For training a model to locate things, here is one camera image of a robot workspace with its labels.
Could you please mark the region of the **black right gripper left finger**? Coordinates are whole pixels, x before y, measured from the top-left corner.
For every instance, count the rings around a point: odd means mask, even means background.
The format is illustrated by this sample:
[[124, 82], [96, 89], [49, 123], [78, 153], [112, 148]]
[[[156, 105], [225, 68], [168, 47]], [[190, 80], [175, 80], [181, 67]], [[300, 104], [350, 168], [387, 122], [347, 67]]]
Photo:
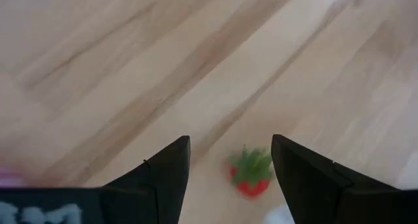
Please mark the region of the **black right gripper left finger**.
[[101, 194], [104, 224], [178, 224], [189, 179], [190, 137], [181, 136]]

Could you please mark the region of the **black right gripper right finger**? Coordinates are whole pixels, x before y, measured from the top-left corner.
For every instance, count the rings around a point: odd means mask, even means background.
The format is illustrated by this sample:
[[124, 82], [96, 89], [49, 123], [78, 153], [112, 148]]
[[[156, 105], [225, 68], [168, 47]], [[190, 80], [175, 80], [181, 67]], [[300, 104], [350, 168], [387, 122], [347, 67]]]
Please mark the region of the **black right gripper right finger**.
[[401, 190], [283, 136], [274, 170], [295, 224], [418, 224], [418, 189]]

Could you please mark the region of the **small red toy strawberry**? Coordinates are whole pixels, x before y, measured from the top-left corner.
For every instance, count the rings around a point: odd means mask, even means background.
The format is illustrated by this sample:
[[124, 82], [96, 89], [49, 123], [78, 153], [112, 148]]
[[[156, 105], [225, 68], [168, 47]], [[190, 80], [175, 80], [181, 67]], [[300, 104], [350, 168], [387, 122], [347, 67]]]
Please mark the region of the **small red toy strawberry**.
[[272, 157], [264, 148], [247, 148], [229, 158], [229, 176], [235, 188], [249, 199], [256, 199], [273, 179]]

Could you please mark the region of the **magenta white striped toy onion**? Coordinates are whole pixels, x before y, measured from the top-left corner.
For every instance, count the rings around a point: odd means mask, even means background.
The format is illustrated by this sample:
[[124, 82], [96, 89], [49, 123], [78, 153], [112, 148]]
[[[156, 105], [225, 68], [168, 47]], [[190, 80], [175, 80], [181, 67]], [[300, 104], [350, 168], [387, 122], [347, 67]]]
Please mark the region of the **magenta white striped toy onion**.
[[19, 172], [9, 168], [0, 167], [0, 188], [3, 187], [24, 187], [25, 179]]

